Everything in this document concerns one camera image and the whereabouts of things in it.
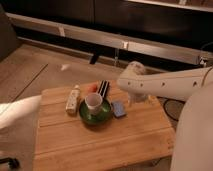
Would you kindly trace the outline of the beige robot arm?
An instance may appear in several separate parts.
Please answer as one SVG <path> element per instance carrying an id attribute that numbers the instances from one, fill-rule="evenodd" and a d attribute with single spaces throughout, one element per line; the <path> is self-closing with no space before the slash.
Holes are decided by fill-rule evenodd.
<path id="1" fill-rule="evenodd" d="M 170 171 L 213 171 L 213 66 L 145 75 L 130 62 L 117 79 L 130 102 L 154 95 L 185 103 L 176 128 Z"/>

